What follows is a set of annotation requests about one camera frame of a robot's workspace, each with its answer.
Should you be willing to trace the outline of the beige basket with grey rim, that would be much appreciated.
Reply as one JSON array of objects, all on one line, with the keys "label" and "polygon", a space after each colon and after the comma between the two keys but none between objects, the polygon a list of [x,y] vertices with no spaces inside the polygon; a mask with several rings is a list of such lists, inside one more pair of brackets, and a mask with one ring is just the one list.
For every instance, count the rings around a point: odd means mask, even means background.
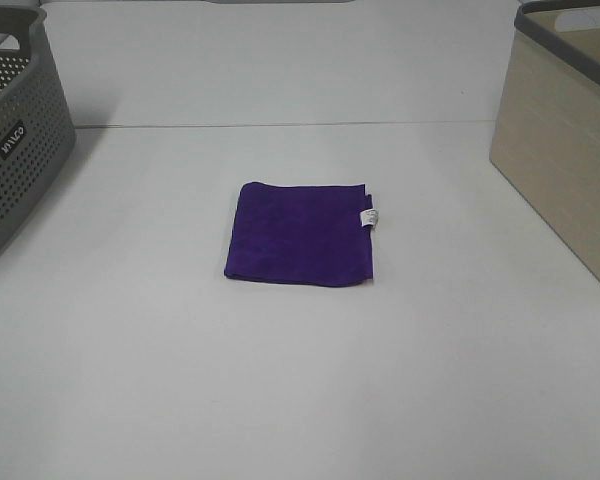
[{"label": "beige basket with grey rim", "polygon": [[600,282],[600,1],[519,6],[490,161]]}]

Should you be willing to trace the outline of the purple towel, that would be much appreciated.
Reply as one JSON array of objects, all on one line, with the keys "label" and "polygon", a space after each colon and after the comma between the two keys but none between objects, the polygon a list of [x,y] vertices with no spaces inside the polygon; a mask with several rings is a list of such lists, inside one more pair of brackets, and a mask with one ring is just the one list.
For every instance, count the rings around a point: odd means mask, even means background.
[{"label": "purple towel", "polygon": [[273,284],[349,287],[374,276],[372,195],[363,184],[242,186],[224,275]]}]

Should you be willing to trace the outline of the grey perforated plastic basket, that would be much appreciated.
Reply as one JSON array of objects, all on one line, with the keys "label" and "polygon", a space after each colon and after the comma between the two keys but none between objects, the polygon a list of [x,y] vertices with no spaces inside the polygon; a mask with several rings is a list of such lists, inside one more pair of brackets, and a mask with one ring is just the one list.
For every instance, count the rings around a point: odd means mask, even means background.
[{"label": "grey perforated plastic basket", "polygon": [[0,255],[63,169],[76,133],[40,8],[0,5]]}]

